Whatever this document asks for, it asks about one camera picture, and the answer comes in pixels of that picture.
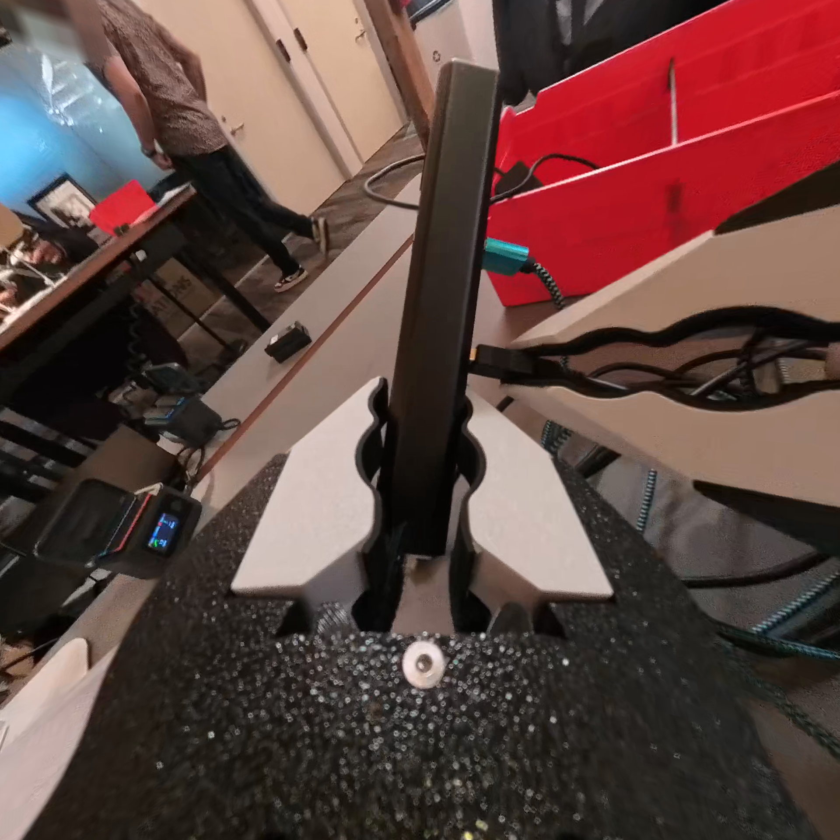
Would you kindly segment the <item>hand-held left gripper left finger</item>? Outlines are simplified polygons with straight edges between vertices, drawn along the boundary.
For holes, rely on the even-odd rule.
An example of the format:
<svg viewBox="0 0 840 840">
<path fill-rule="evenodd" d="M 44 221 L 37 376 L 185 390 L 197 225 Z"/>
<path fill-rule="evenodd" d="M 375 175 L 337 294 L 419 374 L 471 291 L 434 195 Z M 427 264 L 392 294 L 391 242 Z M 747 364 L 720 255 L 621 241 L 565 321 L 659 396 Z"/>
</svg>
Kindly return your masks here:
<svg viewBox="0 0 840 840">
<path fill-rule="evenodd" d="M 382 453 L 384 377 L 365 383 L 288 453 L 230 591 L 348 611 L 368 588 L 364 556 L 382 525 L 373 477 Z"/>
</svg>

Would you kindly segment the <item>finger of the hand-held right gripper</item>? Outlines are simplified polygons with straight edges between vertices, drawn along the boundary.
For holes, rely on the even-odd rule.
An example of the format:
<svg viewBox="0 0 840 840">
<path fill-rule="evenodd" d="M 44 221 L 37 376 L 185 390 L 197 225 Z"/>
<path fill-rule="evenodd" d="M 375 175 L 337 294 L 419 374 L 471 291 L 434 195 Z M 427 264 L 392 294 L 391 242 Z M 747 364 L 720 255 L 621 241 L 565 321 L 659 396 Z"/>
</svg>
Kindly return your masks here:
<svg viewBox="0 0 840 840">
<path fill-rule="evenodd" d="M 689 404 L 655 390 L 587 395 L 504 384 L 544 417 L 689 480 L 704 497 L 820 553 L 839 551 L 838 383 L 799 383 L 758 407 Z"/>
<path fill-rule="evenodd" d="M 511 342 L 535 356 L 758 328 L 839 338 L 839 163 L 747 207 Z"/>
</svg>

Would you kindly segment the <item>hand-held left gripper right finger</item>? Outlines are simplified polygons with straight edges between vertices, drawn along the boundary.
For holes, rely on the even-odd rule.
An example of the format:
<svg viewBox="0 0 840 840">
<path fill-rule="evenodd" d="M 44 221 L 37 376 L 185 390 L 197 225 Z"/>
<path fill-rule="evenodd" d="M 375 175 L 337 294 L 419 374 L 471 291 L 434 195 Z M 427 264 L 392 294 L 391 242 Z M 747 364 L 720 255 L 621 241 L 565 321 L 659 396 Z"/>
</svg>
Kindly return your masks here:
<svg viewBox="0 0 840 840">
<path fill-rule="evenodd" d="M 613 587 L 550 454 L 473 391 L 465 423 L 477 475 L 465 499 L 469 591 L 491 614 L 518 604 L 608 602 Z"/>
</svg>

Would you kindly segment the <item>red plastic bin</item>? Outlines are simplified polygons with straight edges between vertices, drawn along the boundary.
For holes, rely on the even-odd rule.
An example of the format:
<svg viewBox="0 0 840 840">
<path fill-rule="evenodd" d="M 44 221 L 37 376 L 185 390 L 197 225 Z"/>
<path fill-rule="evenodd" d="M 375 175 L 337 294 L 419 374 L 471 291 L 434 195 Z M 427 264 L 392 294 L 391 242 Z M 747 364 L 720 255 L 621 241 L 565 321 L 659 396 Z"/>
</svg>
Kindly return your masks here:
<svg viewBox="0 0 840 840">
<path fill-rule="evenodd" d="M 505 108 L 487 234 L 598 291 L 839 157 L 839 2 L 725 2 Z M 679 143 L 670 145 L 675 58 Z"/>
</svg>

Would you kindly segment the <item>black usb hub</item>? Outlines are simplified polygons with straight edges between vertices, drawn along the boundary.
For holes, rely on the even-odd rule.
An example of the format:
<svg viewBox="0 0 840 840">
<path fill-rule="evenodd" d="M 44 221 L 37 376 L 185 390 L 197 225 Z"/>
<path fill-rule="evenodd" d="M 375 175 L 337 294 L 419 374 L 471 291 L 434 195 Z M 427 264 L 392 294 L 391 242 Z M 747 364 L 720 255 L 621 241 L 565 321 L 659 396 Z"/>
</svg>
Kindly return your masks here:
<svg viewBox="0 0 840 840">
<path fill-rule="evenodd" d="M 501 101 L 495 70 L 437 81 L 385 427 L 386 526 L 402 553 L 445 552 Z"/>
</svg>

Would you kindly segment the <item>small black box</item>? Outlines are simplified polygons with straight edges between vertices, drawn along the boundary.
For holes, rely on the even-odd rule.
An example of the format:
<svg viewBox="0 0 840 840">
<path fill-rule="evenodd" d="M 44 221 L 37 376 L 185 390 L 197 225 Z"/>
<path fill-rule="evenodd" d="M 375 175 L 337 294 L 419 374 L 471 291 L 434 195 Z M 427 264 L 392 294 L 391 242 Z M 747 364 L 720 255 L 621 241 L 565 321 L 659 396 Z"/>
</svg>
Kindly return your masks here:
<svg viewBox="0 0 840 840">
<path fill-rule="evenodd" d="M 298 320 L 272 335 L 264 352 L 278 364 L 284 364 L 312 343 L 309 330 Z"/>
</svg>

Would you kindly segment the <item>black jacket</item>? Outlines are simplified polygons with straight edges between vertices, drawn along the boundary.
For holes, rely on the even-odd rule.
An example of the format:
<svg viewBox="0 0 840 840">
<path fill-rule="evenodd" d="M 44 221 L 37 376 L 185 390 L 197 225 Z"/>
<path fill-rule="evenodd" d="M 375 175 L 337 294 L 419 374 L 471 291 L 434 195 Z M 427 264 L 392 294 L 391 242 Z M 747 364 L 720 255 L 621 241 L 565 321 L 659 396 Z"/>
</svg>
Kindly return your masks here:
<svg viewBox="0 0 840 840">
<path fill-rule="evenodd" d="M 494 1 L 502 102 L 563 79 L 721 5 L 721 1 Z"/>
</svg>

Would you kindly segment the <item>wooden table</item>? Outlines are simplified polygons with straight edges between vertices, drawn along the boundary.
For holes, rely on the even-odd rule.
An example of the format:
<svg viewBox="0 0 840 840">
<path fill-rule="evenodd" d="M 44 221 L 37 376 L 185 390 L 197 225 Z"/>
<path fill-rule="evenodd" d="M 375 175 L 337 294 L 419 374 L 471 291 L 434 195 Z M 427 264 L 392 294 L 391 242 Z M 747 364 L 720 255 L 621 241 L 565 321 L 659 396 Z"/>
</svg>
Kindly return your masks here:
<svg viewBox="0 0 840 840">
<path fill-rule="evenodd" d="M 80 289 L 104 280 L 119 265 L 130 263 L 131 257 L 140 251 L 145 254 L 144 260 L 132 264 L 132 268 L 137 270 L 139 282 L 150 278 L 168 260 L 176 259 L 204 285 L 216 289 L 228 299 L 261 333 L 266 332 L 271 322 L 226 279 L 220 269 L 192 246 L 176 224 L 183 208 L 196 198 L 196 190 L 191 185 L 184 185 L 168 202 L 157 205 L 150 216 L 131 226 L 126 234 L 111 238 L 89 259 L 57 282 L 51 291 L 28 304 L 22 314 L 2 325 L 1 350 L 6 351 L 35 329 L 39 322 Z"/>
</svg>

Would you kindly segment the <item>small red bin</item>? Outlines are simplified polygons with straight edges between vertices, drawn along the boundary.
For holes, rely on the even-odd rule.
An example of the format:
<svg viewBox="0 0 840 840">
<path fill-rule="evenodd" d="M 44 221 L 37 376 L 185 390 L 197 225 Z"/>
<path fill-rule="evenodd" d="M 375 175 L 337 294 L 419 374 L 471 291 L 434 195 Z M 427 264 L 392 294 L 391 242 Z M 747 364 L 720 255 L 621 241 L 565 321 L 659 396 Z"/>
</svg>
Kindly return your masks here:
<svg viewBox="0 0 840 840">
<path fill-rule="evenodd" d="M 141 183 L 131 180 L 95 205 L 88 218 L 95 228 L 114 237 L 148 219 L 157 209 L 157 203 Z"/>
</svg>

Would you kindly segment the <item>white recycling cabinet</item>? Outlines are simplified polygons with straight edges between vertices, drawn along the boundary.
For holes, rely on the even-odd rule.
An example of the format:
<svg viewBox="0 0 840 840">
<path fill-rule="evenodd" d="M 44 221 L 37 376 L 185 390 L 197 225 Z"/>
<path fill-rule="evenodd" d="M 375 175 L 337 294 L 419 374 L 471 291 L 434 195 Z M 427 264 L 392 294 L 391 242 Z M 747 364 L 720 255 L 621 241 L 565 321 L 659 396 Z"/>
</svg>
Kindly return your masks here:
<svg viewBox="0 0 840 840">
<path fill-rule="evenodd" d="M 450 60 L 499 69 L 491 1 L 412 1 L 406 11 L 433 89 Z"/>
</svg>

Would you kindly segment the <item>framed printed tag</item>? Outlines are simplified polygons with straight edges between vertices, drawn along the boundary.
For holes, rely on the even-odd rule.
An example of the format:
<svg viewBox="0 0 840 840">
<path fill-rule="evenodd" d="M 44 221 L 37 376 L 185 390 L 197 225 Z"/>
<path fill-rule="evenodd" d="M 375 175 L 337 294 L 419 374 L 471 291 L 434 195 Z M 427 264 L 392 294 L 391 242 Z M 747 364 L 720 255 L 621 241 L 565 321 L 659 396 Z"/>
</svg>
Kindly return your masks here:
<svg viewBox="0 0 840 840">
<path fill-rule="evenodd" d="M 63 228 L 90 230 L 93 196 L 67 173 L 59 175 L 27 201 L 37 214 Z"/>
</svg>

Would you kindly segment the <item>white door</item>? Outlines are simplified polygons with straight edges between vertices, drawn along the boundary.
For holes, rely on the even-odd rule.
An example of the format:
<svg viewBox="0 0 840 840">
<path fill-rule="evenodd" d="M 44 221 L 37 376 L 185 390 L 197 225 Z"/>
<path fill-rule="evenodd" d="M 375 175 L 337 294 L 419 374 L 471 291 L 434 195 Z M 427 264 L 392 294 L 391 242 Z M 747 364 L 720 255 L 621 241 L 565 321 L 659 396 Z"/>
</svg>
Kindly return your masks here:
<svg viewBox="0 0 840 840">
<path fill-rule="evenodd" d="M 357 3 L 284 1 L 282 5 L 354 152 L 366 163 L 403 126 L 403 118 Z"/>
</svg>

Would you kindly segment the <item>wooden post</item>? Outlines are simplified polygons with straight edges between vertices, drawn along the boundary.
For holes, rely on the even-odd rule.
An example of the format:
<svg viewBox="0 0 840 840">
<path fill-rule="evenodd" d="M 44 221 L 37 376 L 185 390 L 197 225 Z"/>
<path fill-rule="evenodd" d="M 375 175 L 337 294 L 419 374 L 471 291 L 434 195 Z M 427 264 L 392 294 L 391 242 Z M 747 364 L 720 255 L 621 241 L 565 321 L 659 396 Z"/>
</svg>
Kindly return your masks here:
<svg viewBox="0 0 840 840">
<path fill-rule="evenodd" d="M 427 150 L 435 93 L 402 1 L 365 1 L 364 6 L 392 70 L 408 117 Z"/>
</svg>

